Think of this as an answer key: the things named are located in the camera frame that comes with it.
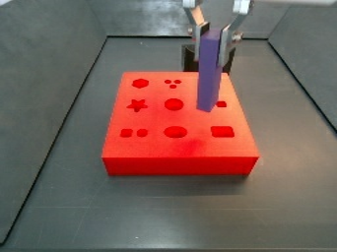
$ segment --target gray floor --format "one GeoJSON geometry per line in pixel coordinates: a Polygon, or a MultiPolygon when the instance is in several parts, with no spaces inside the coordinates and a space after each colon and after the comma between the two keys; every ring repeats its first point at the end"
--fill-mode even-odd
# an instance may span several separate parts
{"type": "Polygon", "coordinates": [[[3,248],[337,248],[336,134],[267,41],[232,80],[261,151],[252,175],[109,177],[125,71],[181,70],[176,38],[111,38],[3,248]]]}

